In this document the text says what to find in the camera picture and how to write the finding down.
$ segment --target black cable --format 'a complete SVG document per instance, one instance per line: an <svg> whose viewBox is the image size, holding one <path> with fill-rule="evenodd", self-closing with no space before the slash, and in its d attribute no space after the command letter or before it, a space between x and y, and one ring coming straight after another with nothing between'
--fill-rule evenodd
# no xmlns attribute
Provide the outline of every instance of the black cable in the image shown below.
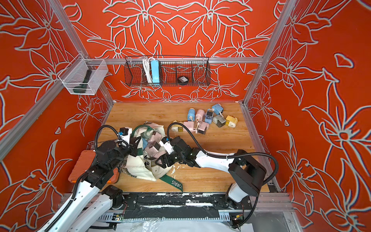
<svg viewBox="0 0 371 232"><path fill-rule="evenodd" d="M114 229L116 230L117 223L110 223L109 226L90 226L90 229Z"/></svg>
<svg viewBox="0 0 371 232"><path fill-rule="evenodd" d="M239 158L239 157L243 157L243 156L265 156L265 157L270 158L275 163L275 169L273 170L272 174L269 177L267 177L267 179L265 179L263 181L263 184L268 183L271 179L273 179L273 177L278 172L278 161L272 155L267 154L267 153L263 153L263 152L250 152L250 153L244 153L244 154L238 154L238 155L230 155L230 156L220 156L220 155L209 154L207 151L205 151L201 147L201 145L198 143L197 139L193 136L192 132L186 126L184 126L182 123L179 123L179 122L173 122L173 123L171 123L167 127L167 132L166 133L167 133L167 136L168 136L169 140L171 140L170 137L169 137L169 131L170 131L170 128L171 128L172 125L180 125L180 126L182 126L189 133L189 135L192 137L193 141L200 148L200 150L203 153L205 153L207 156L210 156L210 157L213 157L213 158L218 158L218 159L234 159L234 158Z"/></svg>
<svg viewBox="0 0 371 232"><path fill-rule="evenodd" d="M121 140L121 142L125 143L125 148L128 148L129 147L128 142L126 142L125 140Z"/></svg>
<svg viewBox="0 0 371 232"><path fill-rule="evenodd" d="M95 138L94 138L94 150L96 151L98 149L98 137L99 137L99 133L100 131L103 129L103 128L110 128L111 130L113 130L115 132L115 135L117 136L118 140L121 140L120 136L118 135L117 133L117 130L115 128L113 128L112 126L110 125L103 125L101 127L98 128L98 130L96 131L96 134L95 134Z"/></svg>
<svg viewBox="0 0 371 232"><path fill-rule="evenodd" d="M248 219L252 216L252 214L254 213L254 210L255 210L255 208L256 208L256 205L257 205L257 200L258 200L258 198L259 198L259 195L256 197L256 199L255 199L255 203L254 203L254 205L253 205L253 207L251 208L251 211L250 211L250 213L249 213L249 215L240 223L240 224L237 224L237 225L232 225L232 227L235 229L235 228L238 228L238 227L241 227L243 224L245 224L247 221L248 221Z"/></svg>
<svg viewBox="0 0 371 232"><path fill-rule="evenodd" d="M63 210L58 214L58 216L50 223L50 225L45 229L45 232L48 232L54 225L57 223L57 221L62 217L62 215L67 211L67 209L70 207L70 205L75 201L75 197L77 194L77 189L79 187L79 183L81 182L81 178L85 173L83 173L79 178L77 178L75 185L73 186L73 191L71 195L71 200L67 203L66 207L63 208Z"/></svg>

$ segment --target blue toy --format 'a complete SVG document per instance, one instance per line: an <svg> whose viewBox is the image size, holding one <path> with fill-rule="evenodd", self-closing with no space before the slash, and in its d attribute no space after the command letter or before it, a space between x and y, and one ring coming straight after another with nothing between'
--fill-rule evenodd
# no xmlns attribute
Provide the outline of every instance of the blue toy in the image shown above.
<svg viewBox="0 0 371 232"><path fill-rule="evenodd" d="M188 111L187 121L194 121L196 111L193 108L190 108Z"/></svg>
<svg viewBox="0 0 371 232"><path fill-rule="evenodd" d="M215 104L211 107L216 115L223 113L223 107L220 104Z"/></svg>
<svg viewBox="0 0 371 232"><path fill-rule="evenodd" d="M206 115L205 115L205 122L211 124L211 122L213 121L213 116L214 116L214 113L212 111L206 111Z"/></svg>

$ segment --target white mesh basket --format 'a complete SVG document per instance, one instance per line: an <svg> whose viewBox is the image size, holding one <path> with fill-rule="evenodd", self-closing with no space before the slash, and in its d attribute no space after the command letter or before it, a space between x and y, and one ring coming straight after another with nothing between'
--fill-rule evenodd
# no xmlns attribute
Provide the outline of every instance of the white mesh basket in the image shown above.
<svg viewBox="0 0 371 232"><path fill-rule="evenodd" d="M108 72L107 64L102 60L101 64L96 70L92 70L89 81L84 83L84 78L88 70L88 66L84 59L77 59L76 65L73 66L73 70L61 79L63 85L70 92L70 94L81 94L81 95L95 95L99 86L101 85L104 77Z"/></svg>

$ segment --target transparent plastic sheet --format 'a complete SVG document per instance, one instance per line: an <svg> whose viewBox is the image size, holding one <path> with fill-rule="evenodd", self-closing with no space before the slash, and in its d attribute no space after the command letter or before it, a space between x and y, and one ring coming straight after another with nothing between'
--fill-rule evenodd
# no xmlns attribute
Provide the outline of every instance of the transparent plastic sheet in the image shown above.
<svg viewBox="0 0 371 232"><path fill-rule="evenodd" d="M143 222L119 223L116 232L234 232L239 231L221 222L200 222L191 220L152 219ZM252 224L244 224L241 232L254 232Z"/></svg>

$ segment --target black wire basket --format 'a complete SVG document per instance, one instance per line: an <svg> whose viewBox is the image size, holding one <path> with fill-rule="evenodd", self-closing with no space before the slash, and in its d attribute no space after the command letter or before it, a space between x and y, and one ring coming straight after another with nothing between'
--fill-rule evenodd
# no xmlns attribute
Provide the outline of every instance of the black wire basket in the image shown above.
<svg viewBox="0 0 371 232"><path fill-rule="evenodd" d="M148 83L143 59L158 60L159 83ZM211 73L208 57L200 56L127 56L124 65L128 86L208 86Z"/></svg>

